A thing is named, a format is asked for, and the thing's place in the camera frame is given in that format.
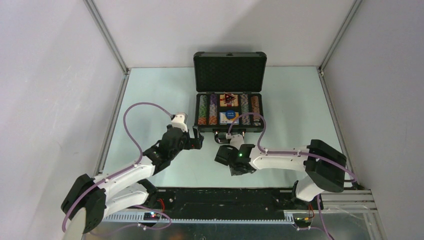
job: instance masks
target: red wire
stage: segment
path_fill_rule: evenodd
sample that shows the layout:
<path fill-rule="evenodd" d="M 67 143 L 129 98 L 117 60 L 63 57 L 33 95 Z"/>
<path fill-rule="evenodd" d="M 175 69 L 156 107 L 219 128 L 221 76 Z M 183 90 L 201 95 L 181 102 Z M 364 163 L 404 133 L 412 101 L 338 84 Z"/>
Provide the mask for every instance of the red wire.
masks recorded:
<path fill-rule="evenodd" d="M 164 201 L 162 200 L 162 198 L 159 198 L 157 201 L 158 201 L 158 202 L 160 203 L 160 205 L 162 206 L 162 213 L 163 213 L 163 212 L 165 212 L 165 203 L 164 203 Z"/>
<path fill-rule="evenodd" d="M 312 205 L 311 204 L 309 204 L 309 207 L 308 207 L 310 210 L 312 210 L 312 216 L 310 217 L 311 219 L 313 219 L 314 217 L 315 217 L 315 212 L 314 212 L 314 208 L 312 207 Z"/>

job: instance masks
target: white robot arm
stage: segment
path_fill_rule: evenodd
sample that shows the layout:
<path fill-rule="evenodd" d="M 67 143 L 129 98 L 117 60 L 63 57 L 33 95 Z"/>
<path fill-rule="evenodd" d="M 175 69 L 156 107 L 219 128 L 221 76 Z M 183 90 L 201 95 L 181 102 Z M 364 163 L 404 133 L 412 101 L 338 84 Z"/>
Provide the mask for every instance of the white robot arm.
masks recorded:
<path fill-rule="evenodd" d="M 186 121 L 185 113 L 173 115 L 162 139 L 143 152 L 141 162 L 134 164 L 129 170 L 122 171 L 116 177 L 108 179 L 109 173 L 94 178 L 87 174 L 78 177 L 61 205 L 62 211 L 66 214 L 82 193 L 98 184 L 82 198 L 70 214 L 72 219 L 79 209 L 86 209 L 84 233 L 88 233 L 105 217 L 148 202 L 156 188 L 146 179 L 168 167 L 182 150 L 202 148 L 204 137 L 193 127 L 194 138 L 190 138 Z"/>
<path fill-rule="evenodd" d="M 293 201 L 310 202 L 324 191 L 340 193 L 344 189 L 345 173 L 322 160 L 300 154 L 314 153 L 345 166 L 346 157 L 321 140 L 311 140 L 310 145 L 288 150 L 262 152 L 257 145 L 245 144 L 242 134 L 225 134 L 217 139 L 222 145 L 215 161 L 230 167 L 231 175 L 254 173 L 261 169 L 288 169 L 306 172 L 307 176 L 293 187 Z"/>

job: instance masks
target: stack of poker chips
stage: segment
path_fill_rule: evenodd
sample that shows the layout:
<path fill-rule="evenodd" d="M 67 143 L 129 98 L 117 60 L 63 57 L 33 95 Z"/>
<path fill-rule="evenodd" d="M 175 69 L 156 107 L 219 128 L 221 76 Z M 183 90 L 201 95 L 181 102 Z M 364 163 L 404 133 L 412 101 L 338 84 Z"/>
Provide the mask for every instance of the stack of poker chips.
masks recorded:
<path fill-rule="evenodd" d="M 209 125 L 218 124 L 218 95 L 210 95 L 210 104 L 209 104 Z"/>
<path fill-rule="evenodd" d="M 199 114 L 198 114 L 198 120 L 197 120 L 198 125 L 206 125 L 206 111 L 208 108 L 207 101 L 208 101 L 208 97 L 206 95 L 200 96 Z"/>
<path fill-rule="evenodd" d="M 248 95 L 243 93 L 240 95 L 240 102 L 241 102 L 241 113 L 245 114 L 249 112 L 249 98 Z M 251 118 L 249 115 L 242 116 L 241 117 L 241 124 L 243 125 L 250 125 L 251 124 Z"/>
<path fill-rule="evenodd" d="M 250 101 L 252 103 L 252 112 L 260 114 L 258 96 L 252 96 L 250 98 Z M 261 125 L 261 117 L 260 116 L 253 115 L 253 125 L 255 125 L 255 126 Z"/>

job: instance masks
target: case lid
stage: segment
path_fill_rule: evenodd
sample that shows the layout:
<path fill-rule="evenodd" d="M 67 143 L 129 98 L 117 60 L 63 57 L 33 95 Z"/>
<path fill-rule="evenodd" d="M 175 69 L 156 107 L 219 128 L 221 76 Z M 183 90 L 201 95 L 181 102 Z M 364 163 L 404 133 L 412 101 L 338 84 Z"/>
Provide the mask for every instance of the case lid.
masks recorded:
<path fill-rule="evenodd" d="M 198 92 L 262 90 L 267 55 L 258 52 L 196 52 L 194 72 Z"/>

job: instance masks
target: light blue table surface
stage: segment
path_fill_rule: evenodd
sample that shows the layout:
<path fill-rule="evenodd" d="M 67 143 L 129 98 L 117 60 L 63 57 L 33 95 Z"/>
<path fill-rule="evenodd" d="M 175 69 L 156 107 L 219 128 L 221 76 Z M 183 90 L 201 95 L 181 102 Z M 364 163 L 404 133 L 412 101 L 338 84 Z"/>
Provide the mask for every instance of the light blue table surface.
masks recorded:
<path fill-rule="evenodd" d="M 341 150 L 315 67 L 266 67 L 260 93 L 267 123 L 261 142 L 263 147 L 287 149 L 308 145 L 311 139 L 321 139 Z M 129 106 L 137 102 L 152 102 L 172 114 L 185 112 L 191 129 L 195 119 L 196 94 L 192 67 L 133 68 L 103 172 L 121 169 L 139 156 L 124 130 L 123 115 Z M 162 138 L 170 123 L 169 117 L 153 106 L 136 106 L 127 115 L 129 131 L 143 151 Z M 168 168 L 149 180 L 157 187 L 288 188 L 306 175 L 292 170 L 262 169 L 253 174 L 231 176 L 227 166 L 214 161 L 219 145 L 215 143 L 213 134 L 204 133 L 204 137 L 201 150 L 183 150 Z M 247 133 L 245 142 L 256 144 L 258 137 L 259 133 Z"/>

